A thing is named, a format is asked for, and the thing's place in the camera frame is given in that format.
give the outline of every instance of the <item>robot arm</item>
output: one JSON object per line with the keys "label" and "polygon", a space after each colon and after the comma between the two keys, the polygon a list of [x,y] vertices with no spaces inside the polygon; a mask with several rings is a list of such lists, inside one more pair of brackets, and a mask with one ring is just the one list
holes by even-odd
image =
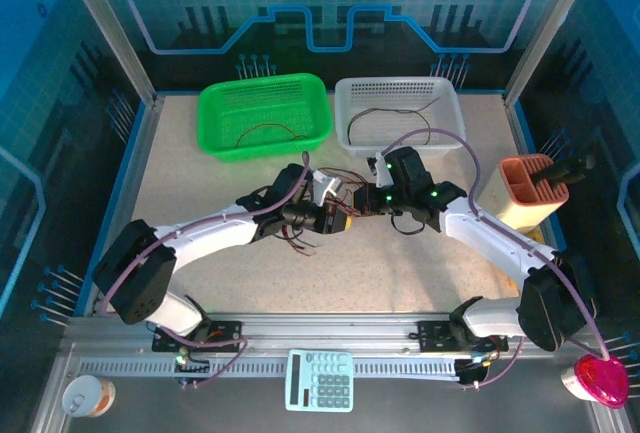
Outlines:
{"label": "robot arm", "polygon": [[[409,213],[419,223],[455,238],[499,267],[513,280],[521,297],[465,302],[451,315],[451,327],[461,343],[474,344],[488,336],[526,335],[540,348],[557,350],[566,338],[584,325],[577,305],[546,263],[553,262],[571,280],[595,316],[594,291],[585,262],[559,253],[514,231],[482,209],[472,212],[466,193],[449,182],[436,184],[411,147],[378,155],[377,184],[367,184],[354,193],[354,206],[363,214]],[[491,226],[499,225],[511,237]],[[520,243],[528,245],[524,249]]]}
{"label": "robot arm", "polygon": [[[451,330],[462,345],[473,345],[487,336],[524,334],[539,347],[554,351],[584,326],[584,318],[565,287],[544,261],[531,254],[533,251],[553,261],[570,278],[595,316],[593,287],[580,258],[540,245],[479,210],[485,220],[508,230],[511,238],[497,232],[471,211],[462,189],[449,182],[434,183],[413,148],[397,149],[384,158],[378,155],[373,166],[378,172],[377,184],[368,183],[354,193],[357,210],[363,215],[409,213],[423,226],[443,231],[481,253],[502,269],[521,292],[521,297],[500,300],[472,298],[457,308],[450,315]],[[111,299],[123,321],[152,321],[181,336],[193,337],[197,334],[194,330],[209,320],[188,297],[183,299],[170,291],[171,278],[181,267],[221,249],[259,241],[285,225],[321,234],[348,228],[347,214],[324,203],[328,192],[335,194],[339,181],[317,171],[308,175],[289,202],[268,214],[252,215],[283,199],[301,173],[302,166],[290,164],[264,195],[254,192],[239,198],[221,212],[218,221],[203,221],[201,226],[155,249]],[[307,193],[315,202],[304,199]],[[225,216],[234,213],[246,213],[246,217],[226,221]],[[152,228],[143,220],[130,223],[96,267],[95,283],[107,292],[140,252],[167,232],[183,227]],[[523,249],[514,238],[530,249]]]}
{"label": "robot arm", "polygon": [[[178,295],[171,278],[185,265],[225,248],[247,245],[280,231],[283,226],[304,228],[321,234],[337,233],[349,226],[347,214],[325,203],[328,193],[340,187],[337,178],[319,171],[308,174],[291,200],[266,214],[253,216],[282,200],[296,184],[303,167],[290,164],[280,172],[263,195],[251,193],[221,211],[218,220],[201,221],[156,248],[125,280],[111,299],[111,305],[126,324],[150,321],[170,328],[180,336],[190,335],[208,322],[202,309],[188,297]],[[309,194],[312,200],[306,200]],[[246,214],[238,219],[238,213]],[[151,227],[143,220],[129,223],[105,253],[94,271],[94,281],[103,293],[147,246],[187,224]]]}

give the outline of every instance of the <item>black wire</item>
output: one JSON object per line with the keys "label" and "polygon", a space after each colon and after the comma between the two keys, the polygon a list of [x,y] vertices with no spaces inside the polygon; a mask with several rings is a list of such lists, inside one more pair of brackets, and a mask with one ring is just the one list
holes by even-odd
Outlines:
{"label": "black wire", "polygon": [[396,230],[398,233],[400,233],[402,235],[405,235],[405,236],[417,235],[418,233],[422,233],[424,231],[425,226],[427,226],[426,223],[423,223],[422,226],[420,228],[418,228],[417,230],[402,231],[402,230],[399,230],[398,227],[396,226],[395,217],[396,217],[396,215],[391,215],[391,226],[393,226],[393,229]]}
{"label": "black wire", "polygon": [[[435,100],[430,101],[425,106],[423,106],[422,108],[418,108],[417,110],[400,110],[400,109],[395,109],[395,108],[368,108],[366,110],[363,110],[360,113],[356,114],[353,118],[351,118],[351,121],[349,121],[349,124],[347,125],[347,142],[349,144],[351,144],[351,127],[353,126],[353,123],[357,119],[362,118],[363,116],[366,116],[369,113],[373,113],[374,111],[391,111],[391,112],[395,112],[395,113],[400,113],[401,115],[415,114],[415,115],[418,115],[420,118],[422,118],[422,120],[426,123],[427,128],[431,128],[431,125],[429,124],[427,119],[422,114],[420,114],[420,112],[422,110],[426,110],[427,108],[429,108],[431,105],[433,105],[439,99],[440,99],[440,97],[436,98]],[[426,141],[425,145],[428,145],[429,141],[431,141],[431,132],[429,132],[429,135],[427,136],[427,141]]]}
{"label": "black wire", "polygon": [[290,236],[289,238],[285,238],[284,236],[279,236],[279,235],[277,235],[275,233],[273,234],[273,236],[278,238],[279,240],[291,241],[291,240],[297,240],[298,238],[300,238],[302,236],[302,233],[304,233],[304,230],[302,228],[300,228],[298,233],[295,233],[293,236]]}
{"label": "black wire", "polygon": [[312,245],[311,243],[307,243],[306,241],[301,240],[300,238],[297,238],[298,243],[302,243],[303,245],[307,245],[309,248],[317,248],[316,245]]}
{"label": "black wire", "polygon": [[191,363],[196,363],[198,365],[209,365],[210,363],[207,360],[196,360],[191,356],[191,350],[187,351],[187,358]]}

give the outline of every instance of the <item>purple cable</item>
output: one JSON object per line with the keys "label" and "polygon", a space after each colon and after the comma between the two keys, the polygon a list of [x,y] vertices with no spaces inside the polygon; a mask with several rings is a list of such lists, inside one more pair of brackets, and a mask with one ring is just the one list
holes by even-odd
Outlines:
{"label": "purple cable", "polygon": [[160,327],[160,329],[164,331],[167,335],[169,335],[171,338],[176,340],[178,343],[182,343],[183,345],[190,346],[192,348],[219,348],[221,346],[237,345],[238,343],[242,343],[242,347],[240,348],[240,350],[238,350],[238,353],[236,353],[236,356],[231,358],[227,362],[227,364],[224,365],[221,369],[216,371],[210,377],[205,378],[204,380],[191,383],[191,385],[194,388],[197,386],[204,385],[206,383],[210,383],[216,378],[218,378],[219,376],[221,376],[223,373],[228,371],[229,368],[231,368],[234,365],[234,363],[240,359],[240,357],[244,354],[245,350],[247,349],[247,346],[249,345],[249,341],[246,338],[242,338],[242,337],[238,338],[237,340],[216,341],[215,343],[198,343],[196,341],[191,341],[191,340],[187,340],[186,338],[182,338],[181,336],[171,331],[169,328]]}
{"label": "purple cable", "polygon": [[[465,147],[465,149],[471,155],[471,158],[473,159],[473,163],[476,166],[476,178],[473,181],[473,184],[471,185],[471,189],[469,190],[469,208],[471,208],[471,211],[473,212],[473,214],[478,216],[482,222],[484,222],[485,224],[489,225],[491,228],[493,228],[497,232],[501,233],[502,235],[506,236],[507,238],[509,238],[510,240],[512,240],[513,242],[515,242],[516,244],[518,244],[519,246],[521,246],[522,248],[524,248],[525,250],[528,251],[530,249],[530,247],[525,241],[521,240],[516,235],[511,233],[511,231],[509,231],[506,228],[503,228],[499,224],[494,223],[492,221],[489,221],[489,219],[487,219],[484,216],[479,216],[478,207],[475,204],[475,199],[474,198],[475,198],[475,192],[476,192],[476,190],[478,188],[478,185],[480,184],[480,161],[478,160],[478,155],[476,155],[475,151],[473,151],[473,148],[471,148],[471,145],[469,145],[469,143],[467,143],[464,139],[460,138],[455,133],[451,133],[450,131],[446,131],[446,130],[441,130],[439,128],[420,128],[420,129],[411,131],[411,132],[409,132],[409,133],[407,133],[405,135],[402,135],[396,141],[391,143],[391,145],[389,145],[382,152],[382,156],[385,156],[394,147],[396,147],[397,145],[402,143],[404,140],[406,140],[410,136],[417,135],[419,133],[427,133],[427,132],[440,133],[440,134],[443,134],[443,135],[448,136],[450,138],[454,138],[455,140],[459,141],[462,146]],[[562,284],[565,286],[565,288],[569,291],[569,294],[571,295],[571,297],[573,298],[573,301],[575,301],[576,305],[578,306],[578,309],[580,310],[580,313],[584,317],[585,322],[589,326],[589,329],[593,333],[593,336],[595,337],[596,342],[598,343],[598,347],[600,348],[600,352],[602,354],[602,359],[604,361],[609,361],[610,355],[609,355],[609,351],[607,350],[607,345],[605,344],[605,342],[604,342],[604,340],[602,338],[602,335],[600,334],[600,331],[598,330],[598,326],[596,325],[596,322],[594,321],[592,316],[589,314],[589,310],[587,309],[587,306],[584,304],[584,301],[582,301],[582,298],[580,297],[580,294],[578,293],[578,290],[575,289],[575,287],[571,283],[571,280],[569,280],[569,278],[567,278],[567,276],[560,270],[560,268],[557,267],[557,265],[555,263],[550,261],[548,258],[546,258],[539,251],[535,251],[534,250],[531,254],[533,254],[536,258],[538,258],[546,266],[548,266],[551,269],[551,271],[553,271],[555,273],[555,275],[558,277],[558,279],[562,282]]]}
{"label": "purple cable", "polygon": [[593,348],[589,348],[587,345],[580,343],[577,340],[574,340],[573,338],[567,338],[567,341],[575,346],[577,346],[578,348],[583,349],[584,351],[586,351],[587,353],[589,353],[590,355],[595,356],[596,358],[598,358],[598,352],[596,350],[594,350]]}
{"label": "purple cable", "polygon": [[120,274],[118,279],[113,283],[113,285],[111,285],[111,288],[109,288],[109,291],[107,291],[107,294],[104,295],[104,299],[102,300],[102,306],[100,307],[100,314],[103,315],[103,316],[113,316],[113,315],[109,315],[107,313],[107,306],[109,305],[109,302],[113,298],[113,295],[115,295],[116,291],[118,291],[118,288],[120,288],[122,286],[122,283],[124,283],[126,281],[126,279],[129,277],[131,272],[133,270],[135,270],[135,268],[142,262],[142,260],[144,260],[147,256],[149,256],[149,254],[152,251],[154,251],[156,248],[160,247],[160,245],[166,243],[169,240],[178,238],[178,236],[180,236],[183,233],[186,233],[187,231],[191,231],[191,230],[193,230],[195,228],[198,228],[198,227],[203,226],[203,225],[207,225],[209,223],[213,223],[215,221],[224,220],[226,222],[226,221],[231,221],[231,220],[240,220],[240,219],[243,219],[243,218],[264,215],[265,213],[270,213],[270,212],[280,208],[287,201],[289,201],[291,199],[291,197],[293,197],[293,195],[295,195],[295,193],[298,190],[298,188],[300,188],[300,186],[302,185],[302,182],[305,181],[305,177],[307,176],[307,173],[311,169],[311,167],[309,165],[309,161],[310,161],[309,160],[309,152],[304,151],[302,153],[302,162],[304,163],[304,168],[302,170],[302,173],[300,174],[300,178],[298,178],[298,181],[296,181],[295,185],[293,185],[293,187],[291,188],[289,193],[287,193],[284,198],[282,198],[280,201],[277,201],[273,205],[268,206],[267,208],[263,208],[261,210],[257,210],[257,211],[246,211],[246,212],[243,212],[243,213],[232,213],[232,214],[226,215],[226,216],[218,214],[218,215],[215,215],[215,216],[209,216],[207,218],[202,218],[200,220],[196,220],[196,221],[194,221],[192,223],[189,223],[188,225],[185,225],[185,226],[183,226],[182,228],[180,228],[180,229],[178,229],[176,231],[172,231],[171,233],[167,233],[162,238],[159,238],[158,240],[154,241],[151,245],[149,245],[144,250],[142,250],[142,253],[140,253],[138,256],[136,256],[131,263],[129,263],[129,265]]}
{"label": "purple cable", "polygon": [[507,374],[507,372],[511,369],[511,367],[515,364],[516,360],[518,359],[518,356],[520,356],[520,353],[522,352],[522,347],[524,346],[524,336],[520,337],[520,342],[518,343],[518,346],[516,347],[516,351],[513,352],[513,356],[511,357],[511,359],[509,360],[509,363],[507,363],[507,366],[504,367],[504,369],[498,373],[496,376],[494,376],[493,378],[490,378],[488,380],[484,380],[482,383],[478,383],[477,385],[473,385],[473,386],[463,386],[462,389],[463,390],[470,390],[470,389],[477,389],[480,388],[481,386],[487,386],[490,385],[491,383],[495,383],[496,381],[498,381],[500,378],[502,378],[504,375]]}

